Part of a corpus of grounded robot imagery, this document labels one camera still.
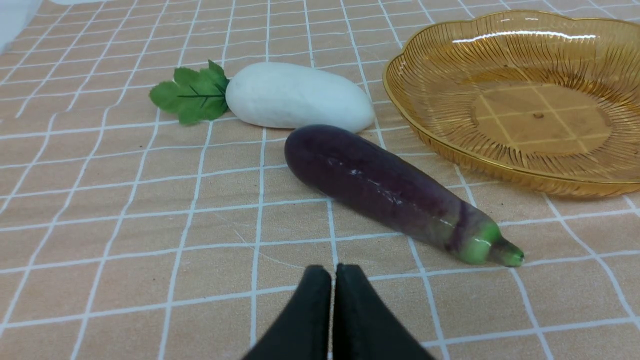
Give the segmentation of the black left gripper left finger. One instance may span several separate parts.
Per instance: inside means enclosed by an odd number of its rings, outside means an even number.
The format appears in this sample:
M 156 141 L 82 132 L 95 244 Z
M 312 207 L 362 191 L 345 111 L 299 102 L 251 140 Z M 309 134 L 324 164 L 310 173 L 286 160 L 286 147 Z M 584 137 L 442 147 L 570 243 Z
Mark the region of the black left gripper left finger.
M 307 266 L 297 289 L 245 360 L 326 360 L 329 353 L 332 278 Z

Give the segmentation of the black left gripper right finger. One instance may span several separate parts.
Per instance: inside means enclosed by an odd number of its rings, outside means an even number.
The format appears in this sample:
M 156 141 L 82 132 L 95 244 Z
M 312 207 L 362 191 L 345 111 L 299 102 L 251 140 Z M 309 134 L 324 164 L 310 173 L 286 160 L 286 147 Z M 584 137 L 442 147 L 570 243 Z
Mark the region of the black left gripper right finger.
M 334 360 L 432 360 L 378 296 L 357 264 L 336 268 Z

